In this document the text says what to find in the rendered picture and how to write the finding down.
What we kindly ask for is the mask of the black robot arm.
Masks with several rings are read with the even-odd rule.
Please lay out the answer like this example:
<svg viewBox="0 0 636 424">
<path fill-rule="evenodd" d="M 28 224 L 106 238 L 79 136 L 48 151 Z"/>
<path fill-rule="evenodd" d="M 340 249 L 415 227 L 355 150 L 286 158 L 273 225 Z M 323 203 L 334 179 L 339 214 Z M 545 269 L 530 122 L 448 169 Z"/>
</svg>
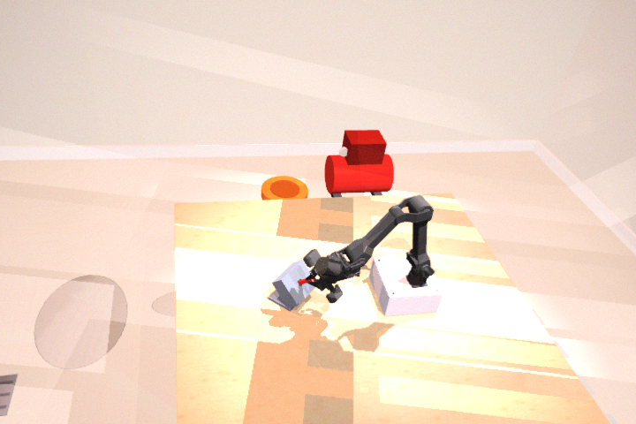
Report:
<svg viewBox="0 0 636 424">
<path fill-rule="evenodd" d="M 402 211 L 406 207 L 409 213 Z M 427 279 L 435 273 L 427 253 L 428 222 L 433 213 L 434 209 L 421 195 L 404 198 L 399 204 L 390 207 L 389 212 L 363 238 L 355 239 L 349 246 L 319 258 L 315 265 L 316 272 L 332 276 L 338 281 L 360 276 L 360 267 L 369 261 L 376 246 L 399 223 L 408 222 L 413 223 L 413 247 L 406 252 L 405 258 L 411 269 L 405 277 L 412 288 L 428 286 Z"/>
</svg>

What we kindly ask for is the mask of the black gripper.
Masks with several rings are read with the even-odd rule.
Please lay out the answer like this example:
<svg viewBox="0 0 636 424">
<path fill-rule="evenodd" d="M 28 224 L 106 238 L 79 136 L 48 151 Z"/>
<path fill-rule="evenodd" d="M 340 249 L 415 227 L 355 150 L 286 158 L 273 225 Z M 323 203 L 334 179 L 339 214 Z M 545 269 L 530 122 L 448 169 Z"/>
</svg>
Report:
<svg viewBox="0 0 636 424">
<path fill-rule="evenodd" d="M 317 249 L 311 250 L 305 257 L 303 257 L 303 261 L 307 265 L 307 267 L 313 267 L 309 271 L 310 275 L 306 278 L 306 280 L 314 279 L 316 276 L 319 276 L 319 278 L 316 279 L 314 282 L 309 282 L 308 284 L 311 284 L 312 286 L 318 288 L 321 292 L 323 292 L 327 288 L 330 293 L 326 294 L 326 298 L 329 303 L 332 304 L 340 299 L 340 297 L 343 295 L 343 292 L 338 284 L 336 284 L 334 288 L 333 284 L 338 282 L 336 278 L 332 276 L 320 275 L 316 272 L 315 265 L 319 258 L 321 258 L 321 256 Z"/>
</svg>

